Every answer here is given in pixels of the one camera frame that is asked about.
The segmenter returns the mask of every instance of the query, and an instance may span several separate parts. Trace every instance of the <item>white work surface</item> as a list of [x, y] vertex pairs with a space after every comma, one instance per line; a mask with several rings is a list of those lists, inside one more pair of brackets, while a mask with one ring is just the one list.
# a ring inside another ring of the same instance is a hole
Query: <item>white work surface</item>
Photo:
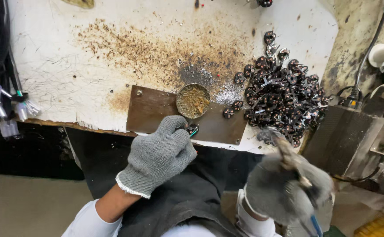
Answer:
[[[184, 82], [174, 71], [179, 59], [188, 57], [220, 55], [217, 59], [232, 61], [234, 71], [242, 71], [264, 54], [263, 35], [269, 30], [277, 34], [280, 48], [291, 51], [290, 58], [322, 77], [338, 32], [331, 1], [275, 0], [269, 8], [254, 1], [200, 0], [195, 9], [195, 0], [96, 0], [88, 10], [61, 0], [9, 1], [23, 89], [41, 106], [41, 120], [126, 132], [130, 85], [176, 92]], [[231, 88], [234, 74], [212, 68], [203, 70], [214, 80], [228, 78]], [[257, 133], [247, 126], [240, 145], [195, 142], [273, 151], [256, 140]]]

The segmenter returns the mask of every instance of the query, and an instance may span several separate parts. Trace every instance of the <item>gray knit glove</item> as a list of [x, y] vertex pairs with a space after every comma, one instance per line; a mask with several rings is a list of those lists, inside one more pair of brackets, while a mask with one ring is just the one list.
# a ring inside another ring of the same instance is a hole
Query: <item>gray knit glove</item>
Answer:
[[186, 124], [182, 116], [166, 116], [156, 132], [135, 137], [129, 164], [116, 176], [119, 187], [149, 199], [156, 187], [182, 172], [197, 155]]
[[[254, 213], [269, 216], [280, 224], [307, 220], [314, 208], [301, 188], [294, 171], [282, 168], [278, 155], [265, 156], [248, 176], [245, 198]], [[333, 182], [323, 170], [299, 157], [301, 173], [312, 183], [312, 194], [317, 205], [330, 197]]]

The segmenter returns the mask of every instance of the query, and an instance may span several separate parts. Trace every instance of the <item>floor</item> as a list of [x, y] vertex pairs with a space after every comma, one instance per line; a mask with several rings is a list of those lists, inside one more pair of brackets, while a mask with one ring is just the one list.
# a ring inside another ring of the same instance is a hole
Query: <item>floor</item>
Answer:
[[0, 175], [0, 237], [58, 237], [93, 198], [83, 181]]
[[[332, 218], [332, 224], [347, 237], [382, 215], [378, 210], [384, 212], [383, 197], [372, 198], [366, 191], [354, 189], [337, 194]], [[84, 181], [0, 175], [0, 237], [61, 236], [92, 199]]]

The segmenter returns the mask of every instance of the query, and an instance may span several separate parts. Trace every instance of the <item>glove cuff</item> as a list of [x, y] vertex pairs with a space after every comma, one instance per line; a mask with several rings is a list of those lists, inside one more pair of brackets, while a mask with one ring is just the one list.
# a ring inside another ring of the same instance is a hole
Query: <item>glove cuff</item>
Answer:
[[248, 200], [248, 197], [247, 197], [247, 185], [248, 184], [245, 184], [245, 187], [243, 187], [243, 193], [244, 193], [244, 199], [245, 199], [245, 202], [248, 204], [248, 207], [249, 207], [249, 209], [251, 209], [251, 211], [253, 212], [253, 213], [255, 213], [255, 215], [258, 215], [258, 216], [260, 216], [261, 218], [269, 218], [269, 216], [267, 216], [267, 215], [264, 215], [263, 213], [260, 213], [260, 212], [257, 212], [257, 211], [255, 211], [255, 209], [252, 207], [252, 205], [249, 203], [249, 200]]
[[127, 193], [150, 199], [155, 185], [143, 174], [135, 170], [131, 164], [116, 175], [117, 185]]

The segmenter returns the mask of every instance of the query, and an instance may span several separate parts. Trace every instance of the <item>dark apron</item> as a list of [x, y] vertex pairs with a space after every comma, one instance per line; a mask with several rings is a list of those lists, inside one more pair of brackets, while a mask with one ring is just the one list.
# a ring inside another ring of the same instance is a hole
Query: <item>dark apron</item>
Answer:
[[[116, 174], [126, 166], [132, 139], [84, 134], [85, 131], [75, 129], [67, 132], [93, 197], [102, 197], [115, 185]], [[105, 139], [113, 145], [119, 143], [119, 149], [102, 147], [107, 144]], [[150, 200], [142, 198], [126, 210], [119, 237], [160, 237], [185, 221], [200, 223], [221, 236], [240, 236], [221, 213], [220, 197], [225, 190], [243, 188], [248, 173], [262, 156], [213, 147], [195, 146], [195, 149], [197, 158], [182, 173], [157, 187]]]

